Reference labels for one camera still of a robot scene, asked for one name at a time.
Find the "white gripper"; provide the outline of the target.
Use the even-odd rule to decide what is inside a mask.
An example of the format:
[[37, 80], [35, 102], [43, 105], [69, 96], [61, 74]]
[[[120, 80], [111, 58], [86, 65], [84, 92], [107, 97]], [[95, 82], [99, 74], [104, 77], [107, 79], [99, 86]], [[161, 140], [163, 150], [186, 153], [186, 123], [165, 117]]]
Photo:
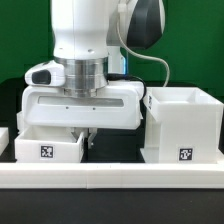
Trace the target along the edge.
[[62, 88], [27, 87], [22, 96], [22, 113], [30, 125], [89, 128], [88, 147], [97, 128], [136, 129], [140, 125], [140, 100], [144, 93], [139, 81], [112, 81], [91, 98], [66, 96]]

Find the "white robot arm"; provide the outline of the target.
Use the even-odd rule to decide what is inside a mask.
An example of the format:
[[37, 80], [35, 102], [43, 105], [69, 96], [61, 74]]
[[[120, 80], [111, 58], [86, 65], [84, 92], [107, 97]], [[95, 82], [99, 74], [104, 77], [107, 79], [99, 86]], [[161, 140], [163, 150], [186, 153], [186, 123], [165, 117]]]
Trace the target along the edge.
[[147, 49], [165, 25], [162, 0], [51, 0], [54, 59], [25, 74], [22, 115], [29, 125], [136, 129], [139, 82], [110, 72], [111, 46]]

